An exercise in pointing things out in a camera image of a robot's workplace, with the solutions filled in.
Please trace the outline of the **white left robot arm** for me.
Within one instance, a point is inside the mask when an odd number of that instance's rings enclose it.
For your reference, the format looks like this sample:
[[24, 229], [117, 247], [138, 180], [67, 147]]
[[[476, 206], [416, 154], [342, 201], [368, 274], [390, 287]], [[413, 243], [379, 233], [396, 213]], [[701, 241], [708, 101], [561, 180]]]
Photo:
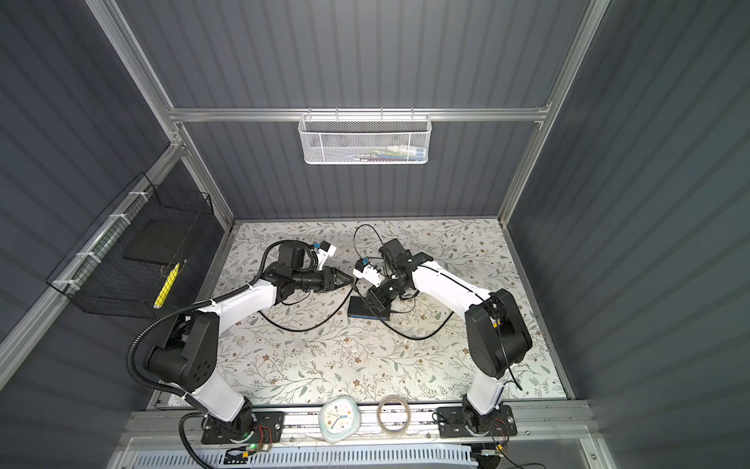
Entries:
[[147, 326], [126, 353], [127, 371], [148, 388], [183, 398], [226, 439], [249, 440], [259, 433], [252, 404], [217, 371], [219, 338], [298, 290], [324, 293], [352, 285], [352, 276], [326, 265], [335, 252], [329, 242], [272, 243], [249, 283], [174, 310]]

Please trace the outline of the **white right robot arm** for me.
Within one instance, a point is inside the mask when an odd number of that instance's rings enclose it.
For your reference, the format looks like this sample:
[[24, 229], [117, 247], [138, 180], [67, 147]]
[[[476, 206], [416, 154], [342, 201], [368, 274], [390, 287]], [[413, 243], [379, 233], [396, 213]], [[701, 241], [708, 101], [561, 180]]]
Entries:
[[371, 284], [363, 299], [365, 308], [377, 316], [397, 297], [414, 290], [433, 297], [464, 320], [469, 354], [478, 371], [462, 398], [463, 419], [471, 432], [486, 433], [499, 417], [503, 378], [508, 375], [517, 381], [512, 367], [533, 345], [515, 297], [506, 289], [490, 291], [472, 285], [449, 273], [432, 256], [411, 253], [396, 238], [379, 252], [386, 276], [366, 257], [355, 263], [355, 276]]

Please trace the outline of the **white analog clock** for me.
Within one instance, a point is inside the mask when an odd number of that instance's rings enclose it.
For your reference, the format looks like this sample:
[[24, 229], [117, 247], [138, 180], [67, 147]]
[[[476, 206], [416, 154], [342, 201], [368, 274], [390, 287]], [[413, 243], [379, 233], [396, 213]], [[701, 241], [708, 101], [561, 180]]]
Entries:
[[338, 396], [326, 403], [318, 413], [318, 427], [324, 441], [339, 443], [361, 428], [359, 405], [350, 396]]

